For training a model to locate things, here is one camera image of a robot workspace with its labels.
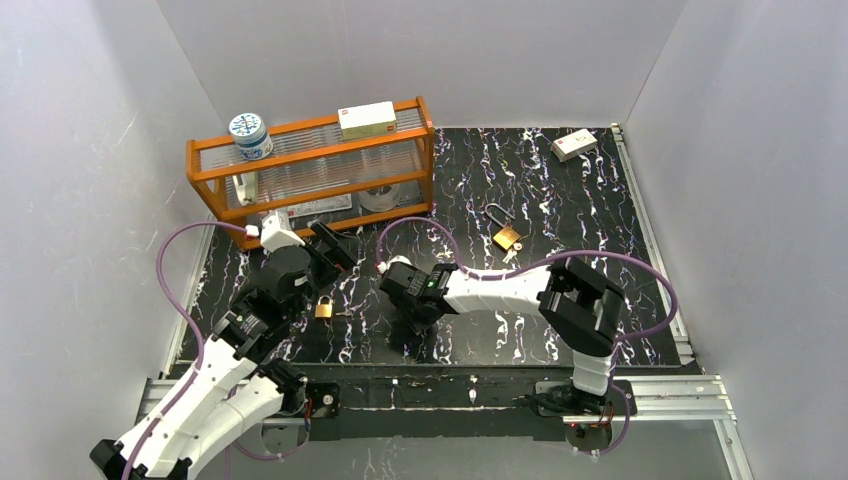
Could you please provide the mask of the silver key bunch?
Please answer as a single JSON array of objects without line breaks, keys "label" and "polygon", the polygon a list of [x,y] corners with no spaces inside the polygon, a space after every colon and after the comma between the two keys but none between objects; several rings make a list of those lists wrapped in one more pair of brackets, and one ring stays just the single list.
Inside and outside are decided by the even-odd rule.
[{"label": "silver key bunch", "polygon": [[521,242],[513,243],[506,251],[506,254],[503,258],[504,264],[510,264],[515,260],[519,252],[523,249],[523,245]]}]

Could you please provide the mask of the long shackle brass padlock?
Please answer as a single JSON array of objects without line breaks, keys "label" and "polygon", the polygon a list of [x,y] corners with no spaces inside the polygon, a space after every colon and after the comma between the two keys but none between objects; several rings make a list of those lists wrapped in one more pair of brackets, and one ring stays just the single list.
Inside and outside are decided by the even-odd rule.
[{"label": "long shackle brass padlock", "polygon": [[514,250],[522,235],[512,225],[515,216],[497,203],[488,203],[483,207],[484,215],[495,225],[492,236],[496,246],[505,252]]}]

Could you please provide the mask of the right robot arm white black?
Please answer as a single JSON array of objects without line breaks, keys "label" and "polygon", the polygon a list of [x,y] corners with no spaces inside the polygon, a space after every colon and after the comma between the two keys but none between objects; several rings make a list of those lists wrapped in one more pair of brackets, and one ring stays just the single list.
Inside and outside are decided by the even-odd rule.
[{"label": "right robot arm white black", "polygon": [[378,265],[379,288],[421,333],[445,315],[501,311],[546,320],[573,352],[572,388],[602,397],[610,383],[623,289],[585,262],[568,258],[522,273],[463,272],[442,263],[425,272],[403,256]]}]

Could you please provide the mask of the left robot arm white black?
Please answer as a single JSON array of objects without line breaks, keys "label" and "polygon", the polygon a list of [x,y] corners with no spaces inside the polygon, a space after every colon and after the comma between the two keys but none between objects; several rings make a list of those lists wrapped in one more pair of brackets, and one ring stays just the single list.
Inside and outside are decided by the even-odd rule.
[{"label": "left robot arm white black", "polygon": [[311,240],[274,217],[260,227],[216,225],[259,240],[268,258],[209,336],[178,309],[195,336],[197,357],[132,429],[93,447],[90,459],[106,479],[194,479],[267,417],[308,412],[306,375],[270,355],[321,291],[358,264],[360,240],[320,221],[311,226]]}]

